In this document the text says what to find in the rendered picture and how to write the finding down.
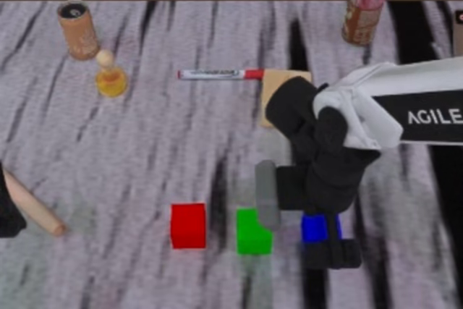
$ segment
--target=gray wood grain tabletop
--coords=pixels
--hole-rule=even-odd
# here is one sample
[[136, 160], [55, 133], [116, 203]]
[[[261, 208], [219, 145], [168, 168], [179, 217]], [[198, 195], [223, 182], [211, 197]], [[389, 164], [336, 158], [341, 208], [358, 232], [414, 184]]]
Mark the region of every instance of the gray wood grain tabletop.
[[[450, 56], [439, 4], [422, 5]], [[235, 211], [254, 205], [254, 165], [291, 161], [287, 141], [258, 125], [260, 84], [176, 79], [178, 69], [286, 69], [300, 54], [294, 41], [317, 85], [400, 63], [388, 7], [373, 45], [360, 48], [340, 36], [342, 1], [90, 2], [102, 46], [129, 76], [129, 90], [110, 99], [95, 88], [96, 63], [68, 56], [57, 6], [0, 3], [0, 158], [70, 229], [53, 238], [29, 221], [0, 240], [0, 308], [459, 308], [424, 145], [386, 151], [368, 168], [341, 216], [348, 237], [362, 221], [364, 264], [330, 271], [324, 300], [308, 305], [299, 214], [284, 214], [272, 255], [236, 252]], [[207, 204], [208, 246], [172, 250], [170, 205], [192, 202]]]

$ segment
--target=wooden bottle cap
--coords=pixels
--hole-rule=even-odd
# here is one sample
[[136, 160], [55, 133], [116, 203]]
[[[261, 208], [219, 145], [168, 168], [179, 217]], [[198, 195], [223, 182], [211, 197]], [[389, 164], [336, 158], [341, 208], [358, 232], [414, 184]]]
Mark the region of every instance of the wooden bottle cap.
[[96, 55], [96, 61], [102, 69], [111, 69], [114, 66], [114, 55], [111, 51], [100, 50]]

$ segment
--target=tan wooden block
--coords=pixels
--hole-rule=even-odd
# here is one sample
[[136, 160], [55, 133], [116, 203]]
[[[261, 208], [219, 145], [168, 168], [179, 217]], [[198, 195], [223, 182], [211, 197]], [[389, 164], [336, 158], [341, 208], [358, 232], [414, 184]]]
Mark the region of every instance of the tan wooden block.
[[271, 96], [278, 88], [287, 80], [293, 77], [303, 77], [307, 81], [312, 82], [312, 74], [310, 72], [300, 72], [297, 70], [276, 70], [266, 69], [263, 76], [262, 94], [260, 96], [260, 125], [262, 127], [272, 128], [273, 125], [267, 120], [265, 109]]

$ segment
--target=green block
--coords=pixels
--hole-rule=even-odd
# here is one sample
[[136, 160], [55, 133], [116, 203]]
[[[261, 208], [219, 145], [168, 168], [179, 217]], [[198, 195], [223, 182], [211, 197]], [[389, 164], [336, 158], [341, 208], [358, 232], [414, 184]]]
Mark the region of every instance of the green block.
[[268, 255], [272, 252], [273, 234], [258, 222], [254, 208], [237, 209], [237, 252], [240, 255]]

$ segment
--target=orange can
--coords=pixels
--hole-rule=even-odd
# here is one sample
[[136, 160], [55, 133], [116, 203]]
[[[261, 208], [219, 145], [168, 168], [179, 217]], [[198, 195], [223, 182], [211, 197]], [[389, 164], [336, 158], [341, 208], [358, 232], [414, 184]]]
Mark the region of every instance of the orange can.
[[79, 60], [95, 57], [100, 50], [100, 44], [87, 5], [80, 0], [66, 1], [58, 8], [58, 18], [69, 54]]

